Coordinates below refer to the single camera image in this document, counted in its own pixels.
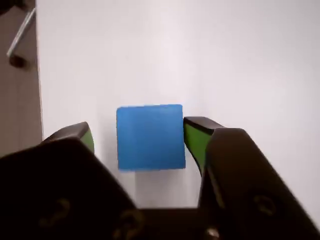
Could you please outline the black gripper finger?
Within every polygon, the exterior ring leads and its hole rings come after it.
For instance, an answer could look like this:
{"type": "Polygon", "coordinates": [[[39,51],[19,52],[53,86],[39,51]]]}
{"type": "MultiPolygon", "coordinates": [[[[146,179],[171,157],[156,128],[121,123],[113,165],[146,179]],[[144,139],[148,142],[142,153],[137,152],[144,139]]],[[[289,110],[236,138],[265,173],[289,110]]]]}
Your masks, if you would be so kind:
{"type": "Polygon", "coordinates": [[[183,130],[202,176],[198,205],[213,207],[223,239],[319,239],[317,227],[244,129],[187,116],[183,130]]]}
{"type": "Polygon", "coordinates": [[[87,122],[0,159],[3,240],[140,240],[145,220],[97,159],[87,122]]]}

